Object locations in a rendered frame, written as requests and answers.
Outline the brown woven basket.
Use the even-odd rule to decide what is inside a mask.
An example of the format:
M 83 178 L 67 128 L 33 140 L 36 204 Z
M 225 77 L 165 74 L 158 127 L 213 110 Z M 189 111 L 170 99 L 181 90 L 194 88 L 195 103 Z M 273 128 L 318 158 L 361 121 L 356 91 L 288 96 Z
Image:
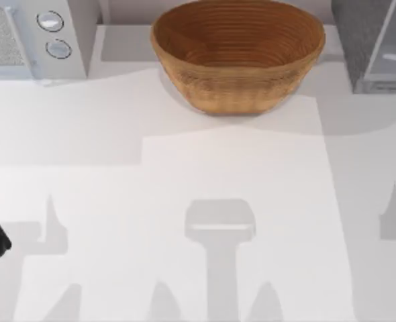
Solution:
M 162 13 L 150 41 L 168 79 L 209 114 L 259 114 L 300 85 L 326 43 L 312 13 L 277 0 L 193 0 Z

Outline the pale microwave oven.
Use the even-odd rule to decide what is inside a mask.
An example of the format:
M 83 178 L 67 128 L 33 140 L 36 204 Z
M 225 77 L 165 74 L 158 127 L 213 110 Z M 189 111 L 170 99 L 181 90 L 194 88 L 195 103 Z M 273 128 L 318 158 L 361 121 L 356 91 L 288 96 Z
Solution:
M 59 32 L 38 26 L 36 15 L 45 11 L 61 14 Z M 0 0 L 0 81 L 86 79 L 101 20 L 99 0 Z M 72 48 L 67 59 L 47 54 L 45 44 L 54 39 Z

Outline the microwave knob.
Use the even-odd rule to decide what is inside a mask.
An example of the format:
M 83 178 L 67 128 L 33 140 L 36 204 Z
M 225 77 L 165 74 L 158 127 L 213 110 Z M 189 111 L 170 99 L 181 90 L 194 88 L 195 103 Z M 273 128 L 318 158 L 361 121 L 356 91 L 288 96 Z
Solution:
M 67 59 L 72 54 L 70 45 L 61 39 L 54 39 L 50 42 L 46 42 L 45 50 L 47 54 L 58 60 Z
M 46 32 L 56 33 L 64 27 L 64 19 L 56 11 L 45 11 L 36 15 L 38 26 Z

